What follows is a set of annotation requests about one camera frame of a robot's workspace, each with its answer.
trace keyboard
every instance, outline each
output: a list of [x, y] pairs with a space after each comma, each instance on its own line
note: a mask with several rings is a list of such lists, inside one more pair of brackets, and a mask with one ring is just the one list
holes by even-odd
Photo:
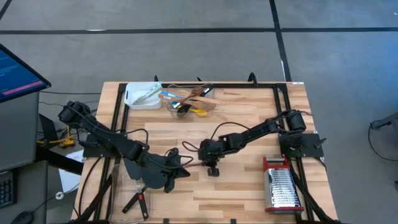
[[16, 193], [14, 173], [12, 171], [0, 172], [0, 208], [16, 203]]

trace utensil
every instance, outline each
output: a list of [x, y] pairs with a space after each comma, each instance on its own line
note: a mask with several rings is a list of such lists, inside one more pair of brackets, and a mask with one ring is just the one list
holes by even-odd
[[[213, 86], [213, 84], [211, 84], [211, 83], [204, 84], [204, 85], [202, 85], [202, 87], [203, 87], [205, 90], [204, 90], [203, 93], [201, 93], [201, 95], [199, 95], [199, 96], [206, 96], [207, 93], [209, 93], [212, 89], [214, 89], [214, 86]], [[181, 108], [179, 108], [179, 109], [177, 110], [177, 116], [183, 116], [184, 113], [188, 113], [189, 108], [191, 108], [191, 105], [188, 105], [188, 104], [183, 105]]]
[[[178, 95], [180, 95], [182, 97], [188, 96], [189, 94], [190, 94], [190, 92], [187, 91], [187, 90], [179, 90], [178, 91]], [[191, 100], [199, 100], [199, 101], [203, 101], [203, 102], [214, 103], [214, 104], [217, 104], [217, 105], [225, 105], [226, 104], [225, 101], [211, 99], [211, 98], [207, 98], [207, 97], [201, 97], [201, 96], [191, 97]]]
[[148, 99], [149, 97], [151, 97], [153, 94], [157, 93], [161, 89], [162, 89], [162, 83], [161, 82], [156, 83], [147, 93], [145, 93], [145, 95], [140, 96], [139, 98], [134, 100], [134, 102], [132, 102], [132, 105], [136, 105]]
[[178, 106], [180, 106], [181, 103], [185, 102], [187, 99], [193, 97], [193, 96], [199, 96], [203, 93], [205, 89], [203, 89], [202, 86], [196, 86], [195, 88], [192, 89], [191, 93], [185, 97], [184, 99], [180, 100], [179, 103], [176, 103], [173, 108], [177, 108]]
[[186, 113], [188, 111], [195, 112], [198, 116], [207, 116], [207, 111], [201, 110], [201, 109], [192, 109], [190, 107], [191, 105], [182, 105], [178, 106], [178, 111], [177, 113]]
[[[182, 96], [176, 96], [171, 93], [164, 92], [164, 91], [159, 94], [159, 98], [166, 99], [166, 100], [172, 100], [172, 101], [180, 101], [181, 99], [183, 99]], [[202, 110], [206, 110], [206, 111], [213, 110], [216, 107], [216, 105], [214, 103], [206, 103], [206, 102], [201, 102], [201, 101], [187, 100], [185, 103], [192, 105], [198, 109], [202, 109]]]

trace monitor screen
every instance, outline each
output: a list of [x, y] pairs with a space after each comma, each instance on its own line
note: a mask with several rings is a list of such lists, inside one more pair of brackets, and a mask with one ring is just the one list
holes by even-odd
[[50, 86], [7, 49], [0, 49], [0, 103]]

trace wooden spoon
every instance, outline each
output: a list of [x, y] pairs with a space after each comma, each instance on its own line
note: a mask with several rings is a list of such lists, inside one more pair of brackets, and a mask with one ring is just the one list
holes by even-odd
[[[179, 90], [177, 93], [178, 93], [177, 95], [179, 95], [179, 96], [189, 95], [189, 91], [187, 91], [187, 90]], [[207, 102], [207, 103], [214, 103], [217, 105], [225, 105], [226, 104], [225, 101], [202, 97], [202, 96], [193, 96], [191, 100], [199, 100], [199, 101], [203, 101], [203, 102]]]
[[199, 96], [201, 93], [203, 93], [204, 89], [202, 86], [196, 86], [195, 88], [192, 89], [191, 93], [185, 97], [184, 99], [180, 100], [180, 103], [185, 102], [187, 99], [194, 97], [194, 96]]

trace floor tile line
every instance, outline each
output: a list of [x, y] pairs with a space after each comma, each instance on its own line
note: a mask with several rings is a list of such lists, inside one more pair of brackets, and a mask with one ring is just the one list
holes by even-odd
[[0, 30], [0, 35], [21, 34], [192, 34], [192, 33], [249, 33], [274, 32], [266, 27], [215, 27], [215, 28], [170, 28], [170, 29], [103, 29], [103, 30]]
[[397, 32], [398, 27], [281, 28], [281, 32]]
[[12, 0], [7, 0], [6, 3], [3, 5], [1, 11], [0, 11], [0, 20], [2, 19], [2, 17], [4, 16], [4, 14], [6, 13], [8, 7], [10, 6]]
[[278, 49], [279, 49], [279, 56], [281, 59], [281, 64], [282, 64], [282, 70], [284, 73], [284, 79], [286, 82], [291, 82], [292, 77], [290, 76], [290, 69], [289, 69], [289, 63], [287, 62], [287, 56], [286, 56], [286, 50], [285, 50], [285, 45], [284, 45], [284, 40], [282, 37], [281, 33], [281, 28], [279, 24], [279, 18], [278, 18], [278, 12], [276, 9], [276, 4], [275, 0], [269, 0], [269, 4], [271, 7], [271, 12], [272, 12], [272, 19], [274, 21], [274, 27], [275, 27], [275, 34], [276, 34], [276, 40], [278, 43]]

